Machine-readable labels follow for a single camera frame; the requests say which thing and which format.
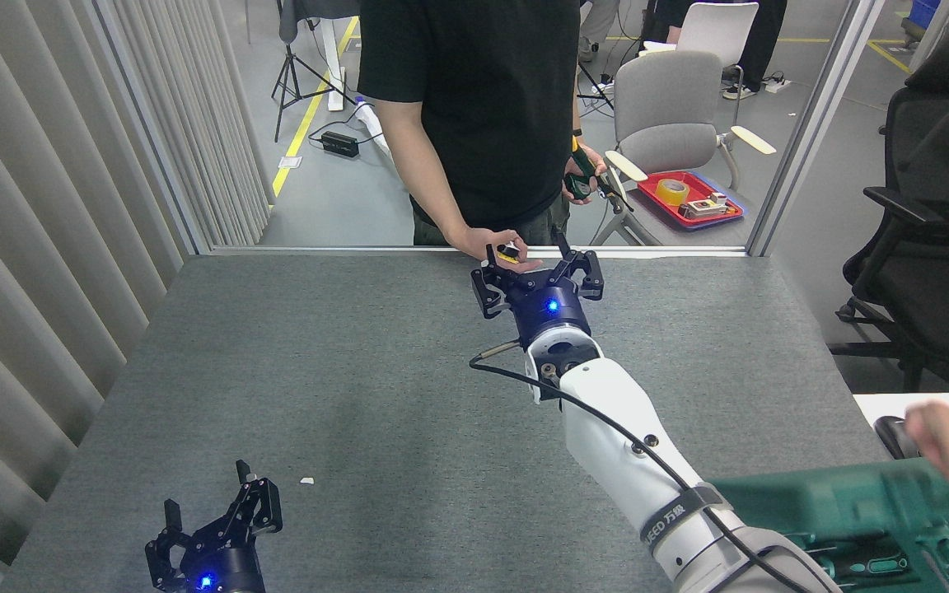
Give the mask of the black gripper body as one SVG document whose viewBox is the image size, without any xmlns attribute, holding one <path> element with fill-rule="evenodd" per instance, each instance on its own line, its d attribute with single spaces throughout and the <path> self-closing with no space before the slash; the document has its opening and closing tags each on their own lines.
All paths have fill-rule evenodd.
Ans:
<svg viewBox="0 0 949 593">
<path fill-rule="evenodd" d="M 264 592 L 255 543 L 212 549 L 205 544 L 182 555 L 184 592 Z"/>
<path fill-rule="evenodd" d="M 573 284 L 544 285 L 531 292 L 513 293 L 513 318 L 520 345 L 530 348 L 543 331 L 571 325 L 591 335 L 577 287 Z"/>
</svg>

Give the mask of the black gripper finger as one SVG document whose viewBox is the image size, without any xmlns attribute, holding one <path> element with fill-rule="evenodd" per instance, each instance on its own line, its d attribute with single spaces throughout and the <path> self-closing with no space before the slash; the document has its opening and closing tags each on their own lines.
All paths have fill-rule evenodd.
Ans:
<svg viewBox="0 0 949 593">
<path fill-rule="evenodd" d="M 173 548 L 181 548 L 188 554 L 194 549 L 194 539 L 182 530 L 180 504 L 166 499 L 163 515 L 165 528 L 144 547 L 152 585 L 159 591 L 191 591 L 193 586 L 188 573 L 173 566 L 171 553 Z"/>
<path fill-rule="evenodd" d="M 580 251 L 569 246 L 565 234 L 553 229 L 562 259 L 553 269 L 553 285 L 572 284 L 577 296 L 590 301 L 602 300 L 604 280 L 594 251 Z"/>
<path fill-rule="evenodd" d="M 535 303 L 526 301 L 537 287 L 537 270 L 516 273 L 498 266 L 496 248 L 485 245 L 486 263 L 470 273 L 472 288 L 485 319 L 492 319 L 504 309 L 511 309 L 517 320 L 533 320 Z"/>
<path fill-rule="evenodd" d="M 223 518 L 223 540 L 230 544 L 253 544 L 263 533 L 278 533 L 283 528 L 278 485 L 266 477 L 257 477 L 244 460 L 235 461 L 240 491 Z"/>
</svg>

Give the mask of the person's right hand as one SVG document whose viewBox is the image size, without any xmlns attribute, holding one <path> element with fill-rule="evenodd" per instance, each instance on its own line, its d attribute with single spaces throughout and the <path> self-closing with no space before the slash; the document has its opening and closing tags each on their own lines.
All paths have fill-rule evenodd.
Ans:
<svg viewBox="0 0 949 593">
<path fill-rule="evenodd" d="M 497 258 L 497 266 L 512 270 L 514 273 L 530 273 L 543 264 L 541 259 L 528 259 L 528 246 L 516 230 L 491 231 L 487 228 L 460 225 L 456 229 L 444 232 L 444 236 L 453 248 L 477 260 L 486 259 L 490 250 L 496 253 L 497 246 L 511 241 L 519 249 L 516 262 Z"/>
</svg>

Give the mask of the person's left hand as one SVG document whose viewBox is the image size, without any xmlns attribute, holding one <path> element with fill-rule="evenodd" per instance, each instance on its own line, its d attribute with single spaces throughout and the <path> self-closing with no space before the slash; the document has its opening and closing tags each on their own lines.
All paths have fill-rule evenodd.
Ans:
<svg viewBox="0 0 949 593">
<path fill-rule="evenodd" d="M 598 191 L 599 180 L 596 164 L 577 138 L 572 138 L 572 154 L 563 177 L 563 195 L 570 202 L 586 203 Z"/>
</svg>

